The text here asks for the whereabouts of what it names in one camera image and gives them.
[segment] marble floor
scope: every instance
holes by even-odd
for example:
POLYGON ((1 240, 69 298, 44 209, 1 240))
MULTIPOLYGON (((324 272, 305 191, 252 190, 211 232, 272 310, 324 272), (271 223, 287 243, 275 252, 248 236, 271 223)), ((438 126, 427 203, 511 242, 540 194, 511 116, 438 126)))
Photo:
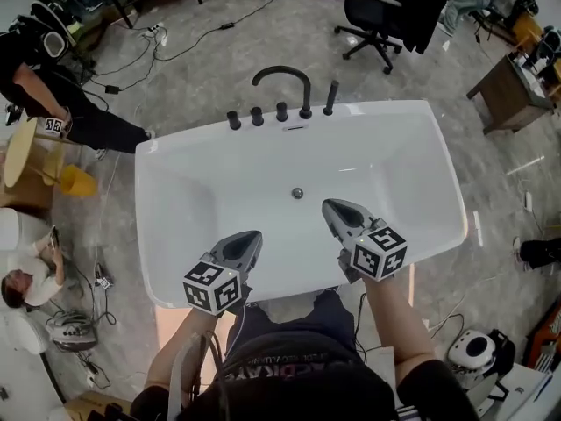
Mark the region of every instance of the marble floor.
MULTIPOLYGON (((163 22, 168 36, 159 55, 170 57, 192 45, 210 27, 236 20, 266 1, 204 0, 198 5, 196 0, 176 0, 147 11, 137 26, 163 22)), ((536 221, 540 226, 558 221, 559 115, 544 116, 517 134, 483 136, 488 118, 485 105, 479 96, 467 100, 465 93, 508 48, 496 38, 487 40, 486 35, 481 36, 478 46, 473 36, 476 27, 469 19, 460 24, 449 44, 449 38, 436 30, 424 55, 404 50, 394 57, 395 69, 390 76, 383 75, 382 61, 373 48, 344 61, 341 53, 350 48, 352 39, 343 33, 335 35, 335 25, 348 25, 343 0, 275 0, 234 29, 211 33, 190 53, 174 61, 157 62, 149 78, 137 86, 118 96, 103 97, 113 112, 159 135, 220 122, 231 110, 246 114, 256 104, 265 112, 273 111, 280 100, 297 107, 302 102, 302 89, 290 77, 264 80, 258 88, 250 84, 258 70, 277 64, 308 74, 315 104, 324 102, 333 79, 340 82, 339 102, 427 100, 450 150, 470 229, 462 246, 415 264, 413 304, 435 325, 462 301, 457 312, 464 314, 466 326, 484 331, 499 328, 516 343, 520 355, 524 336, 561 289, 559 274, 550 275, 549 269, 524 273, 512 254, 514 236, 539 238, 536 221), (534 197, 536 221, 522 207, 525 190, 534 197), (480 236, 474 227, 475 211, 479 213, 480 236)), ((132 61, 145 45, 139 32, 112 26, 97 50, 98 72, 132 61)), ((151 58, 146 54, 133 66, 98 81, 124 87, 146 74, 151 58)), ((86 89, 102 92, 92 83, 86 89)), ((93 275, 97 255, 114 277, 116 286, 108 292, 108 302, 117 325, 100 321, 100 343, 92 360, 112 381, 105 392, 132 399, 141 389, 160 343, 182 312, 156 310, 144 290, 138 263, 133 156, 109 153, 96 162, 87 147, 74 153, 98 179, 100 192, 83 200, 57 195, 53 221, 64 238, 71 239, 72 255, 84 274, 93 275)), ((409 277, 407 269, 399 276, 406 294, 409 277)), ((355 315, 363 291, 359 284, 340 290, 344 304, 355 315)), ((305 315, 313 298, 301 295, 264 305, 275 321, 281 321, 305 315)), ((104 305, 98 289, 96 300, 104 305)), ((60 302, 76 303, 69 296, 60 302)), ((89 304, 86 290, 84 310, 89 304)), ((221 321, 221 329, 226 331, 230 322, 230 318, 221 321)), ((435 342, 440 353, 458 329, 458 319, 453 318, 438 333, 435 342)), ((378 344, 368 310, 362 314, 359 340, 365 347, 378 344)), ((68 396, 86 389, 85 371, 74 356, 51 349, 48 357, 68 396)))

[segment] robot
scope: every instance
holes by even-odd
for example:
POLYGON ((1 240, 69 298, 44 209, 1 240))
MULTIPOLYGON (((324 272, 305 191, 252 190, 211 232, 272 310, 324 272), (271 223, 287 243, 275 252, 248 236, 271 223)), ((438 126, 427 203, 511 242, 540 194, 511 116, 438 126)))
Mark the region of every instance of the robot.
MULTIPOLYGON (((381 281, 407 265, 407 242, 381 218, 345 200, 327 199, 322 214, 343 249, 338 257, 350 283, 361 275, 381 281)), ((222 315, 237 313, 252 290, 245 282, 255 268, 263 234, 247 231, 220 240, 182 279, 189 305, 222 315)))

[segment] black pants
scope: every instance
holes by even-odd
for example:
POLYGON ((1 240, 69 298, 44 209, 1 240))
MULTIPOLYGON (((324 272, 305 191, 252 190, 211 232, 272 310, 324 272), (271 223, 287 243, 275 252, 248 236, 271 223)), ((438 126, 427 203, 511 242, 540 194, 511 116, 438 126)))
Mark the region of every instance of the black pants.
POLYGON ((91 103, 65 68, 41 70, 38 75, 53 92, 57 102, 70 109, 73 124, 69 140, 94 150, 108 148, 132 154, 139 143, 148 140, 142 128, 91 103))
POLYGON ((343 306, 339 295, 332 290, 326 290, 317 296, 314 309, 308 316, 287 323, 274 323, 257 304, 246 305, 240 310, 228 332, 226 351, 230 353, 255 337, 286 331, 319 332, 356 352, 354 316, 343 306))
POLYGON ((531 240, 520 246, 520 258, 532 268, 545 267, 561 257, 561 239, 531 240))

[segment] black jacket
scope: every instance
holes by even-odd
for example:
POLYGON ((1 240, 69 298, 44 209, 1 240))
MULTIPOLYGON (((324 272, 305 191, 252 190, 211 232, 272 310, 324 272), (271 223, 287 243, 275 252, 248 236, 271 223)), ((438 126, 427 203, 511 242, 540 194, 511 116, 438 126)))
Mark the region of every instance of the black jacket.
POLYGON ((403 45, 410 52, 423 54, 437 26, 440 11, 448 0, 396 0, 401 3, 403 45))

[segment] yellow bucket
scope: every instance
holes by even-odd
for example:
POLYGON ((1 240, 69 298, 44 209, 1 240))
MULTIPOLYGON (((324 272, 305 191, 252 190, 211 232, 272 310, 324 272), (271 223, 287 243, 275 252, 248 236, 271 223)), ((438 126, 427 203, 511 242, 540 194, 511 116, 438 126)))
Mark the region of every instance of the yellow bucket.
POLYGON ((97 193, 97 181, 75 165, 67 165, 60 175, 60 190, 71 196, 93 196, 97 193))

